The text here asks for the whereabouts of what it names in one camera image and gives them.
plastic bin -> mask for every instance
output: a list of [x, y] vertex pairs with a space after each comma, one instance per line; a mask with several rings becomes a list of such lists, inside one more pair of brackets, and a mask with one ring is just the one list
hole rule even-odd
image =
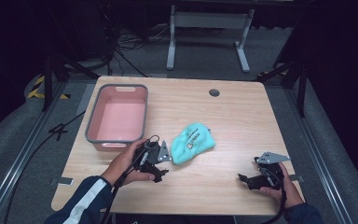
[[142, 138], [147, 94], [144, 85], [101, 86], [89, 117], [86, 139], [97, 150], [123, 151]]

light wood surface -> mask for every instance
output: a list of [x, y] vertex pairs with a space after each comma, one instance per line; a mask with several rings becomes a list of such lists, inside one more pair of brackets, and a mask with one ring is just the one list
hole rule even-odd
[[[72, 177], [72, 186], [58, 186], [52, 201], [61, 209], [81, 181], [100, 175], [115, 152], [95, 149], [85, 138], [98, 89], [107, 83], [144, 84], [148, 88], [145, 135], [154, 134], [171, 143], [190, 123], [211, 129], [216, 146], [182, 165], [163, 162], [168, 169], [159, 183], [134, 182], [118, 191], [112, 206], [116, 213], [275, 215], [278, 205], [257, 190], [248, 190], [238, 174], [260, 175], [254, 157], [265, 151], [288, 155], [269, 98], [256, 82], [149, 78], [100, 77], [89, 101], [62, 176]], [[220, 95], [212, 97], [210, 89]], [[292, 163], [284, 162], [290, 175]]]

hazard stripe tape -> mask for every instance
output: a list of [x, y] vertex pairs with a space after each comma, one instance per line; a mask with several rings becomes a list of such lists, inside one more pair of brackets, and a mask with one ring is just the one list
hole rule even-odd
[[[34, 86], [32, 87], [30, 93], [28, 93], [28, 98], [45, 98], [44, 93], [37, 92], [37, 90], [39, 89], [40, 85], [42, 85], [42, 82], [44, 80], [45, 80], [45, 76], [40, 75], [40, 77], [34, 83]], [[60, 96], [60, 99], [63, 99], [63, 100], [69, 100], [70, 98], [71, 98], [71, 94], [62, 94]]]

person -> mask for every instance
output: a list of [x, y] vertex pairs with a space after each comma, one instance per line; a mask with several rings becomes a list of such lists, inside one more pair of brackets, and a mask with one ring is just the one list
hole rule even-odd
[[[128, 150], [120, 153], [110, 162], [107, 169], [101, 175], [90, 176], [84, 179], [65, 206], [49, 216], [45, 220], [45, 224], [100, 223], [101, 210], [107, 208], [113, 202], [112, 187], [131, 165], [135, 149], [145, 141], [146, 139], [140, 139], [132, 143]], [[284, 218], [291, 224], [323, 223], [318, 210], [304, 203], [281, 162], [280, 166], [284, 175], [284, 189], [286, 190], [287, 197]], [[130, 184], [133, 181], [150, 181], [154, 180], [154, 178], [149, 173], [130, 172], [124, 185]], [[280, 190], [261, 188], [259, 191], [278, 202], [281, 200], [282, 192]]]

dark blue sleeve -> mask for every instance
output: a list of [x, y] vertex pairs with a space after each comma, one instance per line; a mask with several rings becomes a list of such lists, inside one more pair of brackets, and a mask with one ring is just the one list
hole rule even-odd
[[318, 209], [307, 203], [301, 203], [286, 209], [284, 219], [290, 224], [324, 223]]
[[99, 223], [100, 211], [113, 201], [112, 187], [100, 176], [83, 180], [66, 205], [45, 220], [45, 224]]

